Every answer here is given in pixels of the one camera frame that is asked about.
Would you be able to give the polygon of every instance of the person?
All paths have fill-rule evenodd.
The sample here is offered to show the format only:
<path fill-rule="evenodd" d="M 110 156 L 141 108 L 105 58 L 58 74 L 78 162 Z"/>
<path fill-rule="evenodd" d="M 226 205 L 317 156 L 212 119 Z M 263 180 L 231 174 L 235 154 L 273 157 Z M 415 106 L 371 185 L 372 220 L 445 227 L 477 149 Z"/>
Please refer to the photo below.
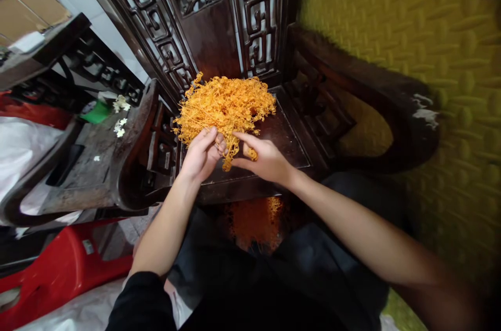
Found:
<path fill-rule="evenodd" d="M 236 158 L 232 165 L 292 192 L 321 222 L 293 232 L 271 256 L 250 255 L 219 237 L 207 215 L 192 211 L 201 183 L 226 150 L 215 127 L 203 130 L 139 243 L 107 330 L 175 330 L 160 279 L 167 273 L 195 308 L 182 330 L 377 330 L 388 285 L 430 330 L 478 329 L 472 291 L 394 225 L 401 225 L 402 212 L 395 210 L 403 200 L 392 189 L 350 172 L 322 185 L 291 166 L 271 141 L 233 134 L 244 142 L 244 154 L 252 147 L 258 159 Z"/>

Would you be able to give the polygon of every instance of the green cup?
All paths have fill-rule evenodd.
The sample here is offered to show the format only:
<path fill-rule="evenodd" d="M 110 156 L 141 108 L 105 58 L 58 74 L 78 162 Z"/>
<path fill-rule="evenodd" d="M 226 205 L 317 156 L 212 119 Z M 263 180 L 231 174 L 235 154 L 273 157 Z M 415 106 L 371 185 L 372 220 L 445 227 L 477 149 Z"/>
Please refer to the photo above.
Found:
<path fill-rule="evenodd" d="M 110 115 L 112 108 L 99 100 L 88 103 L 80 114 L 80 118 L 92 123 L 99 124 L 106 120 Z"/>

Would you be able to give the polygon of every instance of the forearm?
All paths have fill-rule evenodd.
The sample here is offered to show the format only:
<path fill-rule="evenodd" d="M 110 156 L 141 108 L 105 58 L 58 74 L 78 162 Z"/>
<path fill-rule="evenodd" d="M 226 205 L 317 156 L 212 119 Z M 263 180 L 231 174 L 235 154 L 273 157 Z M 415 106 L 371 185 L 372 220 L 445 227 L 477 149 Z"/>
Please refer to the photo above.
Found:
<path fill-rule="evenodd" d="M 200 182 L 176 178 L 154 221 L 139 243 L 129 275 L 151 271 L 159 276 L 172 267 L 183 242 Z"/>
<path fill-rule="evenodd" d="M 381 279 L 405 284 L 442 276 L 445 268 L 432 253 L 366 207 L 299 170 L 293 170 L 286 187 Z"/>
<path fill-rule="evenodd" d="M 318 214 L 365 266 L 393 285 L 429 329 L 478 323 L 475 298 L 430 251 L 357 202 L 292 169 L 283 184 Z"/>

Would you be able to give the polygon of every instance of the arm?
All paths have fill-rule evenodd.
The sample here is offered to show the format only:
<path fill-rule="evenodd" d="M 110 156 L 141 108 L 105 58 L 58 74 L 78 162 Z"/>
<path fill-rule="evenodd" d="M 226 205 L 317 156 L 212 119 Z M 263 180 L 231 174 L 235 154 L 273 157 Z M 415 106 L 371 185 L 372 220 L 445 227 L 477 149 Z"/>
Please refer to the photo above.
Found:
<path fill-rule="evenodd" d="M 393 288 L 431 330 L 470 330 L 477 324 L 473 295 L 421 244 L 357 202 L 292 167 L 270 141 L 234 133 L 258 153 L 235 159 L 265 180 L 290 190 L 318 214 L 339 240 Z"/>
<path fill-rule="evenodd" d="M 226 142 L 215 127 L 203 130 L 193 139 L 181 172 L 139 242 L 129 276 L 140 271 L 162 276 L 169 271 L 181 248 L 200 185 L 212 173 L 225 149 Z"/>

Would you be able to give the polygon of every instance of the chipped paint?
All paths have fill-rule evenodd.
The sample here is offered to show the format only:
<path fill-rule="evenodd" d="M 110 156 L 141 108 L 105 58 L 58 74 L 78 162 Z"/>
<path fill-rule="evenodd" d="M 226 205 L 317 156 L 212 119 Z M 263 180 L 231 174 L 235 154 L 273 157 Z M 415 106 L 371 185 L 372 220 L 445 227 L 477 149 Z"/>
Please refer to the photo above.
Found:
<path fill-rule="evenodd" d="M 426 121 L 426 126 L 430 126 L 432 130 L 436 130 L 438 127 L 437 116 L 438 112 L 427 109 L 433 105 L 433 101 L 426 96 L 420 95 L 419 93 L 414 94 L 412 99 L 417 104 L 419 108 L 412 116 L 414 118 L 422 118 Z"/>

